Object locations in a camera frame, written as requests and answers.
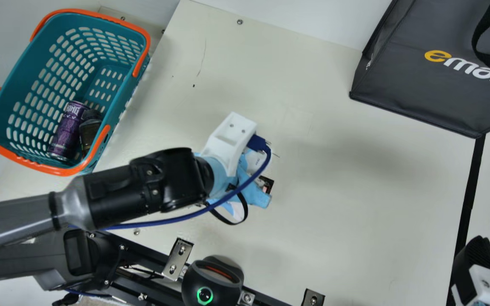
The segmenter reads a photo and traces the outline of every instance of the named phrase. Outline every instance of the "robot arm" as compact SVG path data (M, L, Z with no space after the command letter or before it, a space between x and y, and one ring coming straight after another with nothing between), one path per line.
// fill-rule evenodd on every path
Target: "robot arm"
M457 254L451 271L448 306L490 306L490 242L473 238Z
M231 113L201 156L189 148L158 151L129 165L75 177L62 192L0 202L0 246L67 225L92 231L220 198L237 180L235 156L255 131L254 122ZM250 146L257 149L255 143Z

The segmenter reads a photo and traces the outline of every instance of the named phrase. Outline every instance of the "energy drink can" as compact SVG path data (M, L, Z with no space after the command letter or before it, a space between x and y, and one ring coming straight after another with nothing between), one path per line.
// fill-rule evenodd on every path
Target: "energy drink can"
M64 110L64 115L56 135L48 148L48 155L53 159L69 162L74 159L79 142L79 125L82 113L89 107L77 101L69 101Z

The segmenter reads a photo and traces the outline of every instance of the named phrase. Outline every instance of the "metal bracket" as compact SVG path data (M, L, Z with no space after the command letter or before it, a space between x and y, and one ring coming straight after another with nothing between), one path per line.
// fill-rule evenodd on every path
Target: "metal bracket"
M169 253L168 262L165 264L162 275L167 279L177 281L179 279L179 275L181 275L183 267L185 267L188 257L190 256L190 252L192 252L193 246L194 244L191 242L177 238L175 244L173 244L171 252Z
M239 297L239 306L252 306L254 302L255 295L247 292L245 290L241 291L241 296Z
M325 303L325 295L313 290L305 289L302 306L322 306Z

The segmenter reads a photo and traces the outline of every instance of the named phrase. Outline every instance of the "black cable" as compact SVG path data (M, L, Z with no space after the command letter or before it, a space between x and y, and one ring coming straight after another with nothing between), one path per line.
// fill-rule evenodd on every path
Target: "black cable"
M158 275L154 271L148 271L148 270L145 270L145 269L139 269L139 268L135 268L135 267L131 267L131 266L128 266L128 268L125 268L125 269L132 269L132 270L135 270L135 271L146 273L146 274L149 275L149 277L147 279L164 278L162 275Z
M245 197L243 196L243 194L241 192L237 193L237 197L239 198L239 201L241 201L241 205L243 205L243 211L245 212L245 215L243 216L243 220L234 223L234 222L226 219L225 217L223 217L218 211L216 211L214 209L211 210L210 213L212 215L214 215L217 219L219 219L220 221L223 221L225 224L228 224L228 225L238 225L240 223L243 223L245 220L247 220L247 217L249 216L249 207L247 204L247 200L245 200Z

